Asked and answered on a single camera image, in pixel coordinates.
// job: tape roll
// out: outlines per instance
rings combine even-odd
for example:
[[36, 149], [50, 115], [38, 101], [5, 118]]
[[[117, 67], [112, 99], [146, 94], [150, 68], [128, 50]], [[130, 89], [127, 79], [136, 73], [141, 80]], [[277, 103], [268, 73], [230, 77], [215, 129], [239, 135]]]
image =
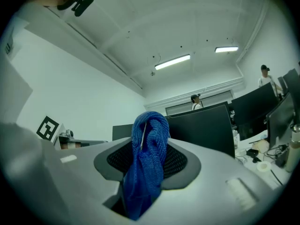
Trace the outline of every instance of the tape roll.
[[260, 162], [257, 164], [256, 168], [258, 171], [265, 173], [265, 172], [268, 172], [271, 170], [271, 163], [266, 162], [266, 161]]
[[75, 143], [75, 142], [69, 142], [69, 143], [67, 144], [67, 148], [68, 148], [68, 149], [74, 149], [74, 148], [76, 148], [76, 143]]

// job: black mesh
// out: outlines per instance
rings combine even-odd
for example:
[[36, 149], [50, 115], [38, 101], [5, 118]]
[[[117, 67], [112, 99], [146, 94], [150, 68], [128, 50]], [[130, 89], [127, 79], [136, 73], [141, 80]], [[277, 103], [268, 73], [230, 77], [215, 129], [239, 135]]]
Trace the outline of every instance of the black mesh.
[[133, 162], [132, 143], [130, 142], [110, 154], [107, 157], [107, 162], [125, 175]]
[[187, 165], [188, 159], [175, 148], [167, 145], [167, 156], [164, 164], [164, 179], [179, 173]]
[[[129, 170], [132, 162], [132, 143], [128, 143], [120, 149], [116, 150], [107, 157], [107, 162], [110, 166], [118, 169], [124, 175]], [[164, 179], [179, 173], [187, 165], [188, 159], [175, 148], [167, 145], [167, 155], [164, 164]]]

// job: window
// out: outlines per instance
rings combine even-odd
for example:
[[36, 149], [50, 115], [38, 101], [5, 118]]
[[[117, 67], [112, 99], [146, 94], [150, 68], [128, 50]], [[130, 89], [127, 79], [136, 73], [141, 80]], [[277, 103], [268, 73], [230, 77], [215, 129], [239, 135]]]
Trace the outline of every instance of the window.
[[[203, 107], [212, 106], [226, 101], [228, 103], [231, 103], [231, 100], [233, 100], [233, 97], [230, 91], [201, 99]], [[184, 103], [173, 107], [168, 107], [165, 110], [168, 116], [178, 114], [178, 113], [189, 112], [192, 110], [192, 102]]]

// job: white ceiling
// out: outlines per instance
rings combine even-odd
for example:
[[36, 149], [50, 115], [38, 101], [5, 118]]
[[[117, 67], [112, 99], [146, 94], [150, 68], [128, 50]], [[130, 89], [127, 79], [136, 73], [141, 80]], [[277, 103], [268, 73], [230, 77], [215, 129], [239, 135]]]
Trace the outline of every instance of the white ceiling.
[[[170, 77], [197, 77], [209, 68], [234, 65], [262, 6], [263, 0], [95, 0], [82, 16], [70, 16], [67, 22], [146, 87]], [[214, 52], [217, 46], [231, 45], [239, 50]], [[191, 55], [190, 61], [154, 69], [186, 54]]]

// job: man in white shirt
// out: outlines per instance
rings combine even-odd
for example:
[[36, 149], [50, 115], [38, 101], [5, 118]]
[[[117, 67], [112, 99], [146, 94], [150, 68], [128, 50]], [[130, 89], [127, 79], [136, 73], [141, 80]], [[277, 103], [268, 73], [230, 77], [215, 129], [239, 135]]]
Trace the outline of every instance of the man in white shirt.
[[282, 91], [282, 89], [274, 82], [273, 77], [268, 75], [270, 69], [266, 65], [262, 65], [261, 71], [262, 71], [262, 77], [258, 79], [258, 87], [262, 87], [263, 85], [271, 83], [274, 93], [276, 97], [278, 97], [277, 90]]
[[193, 102], [192, 111], [202, 108], [202, 106], [200, 105], [200, 98], [198, 95], [196, 94], [192, 95], [191, 100]]

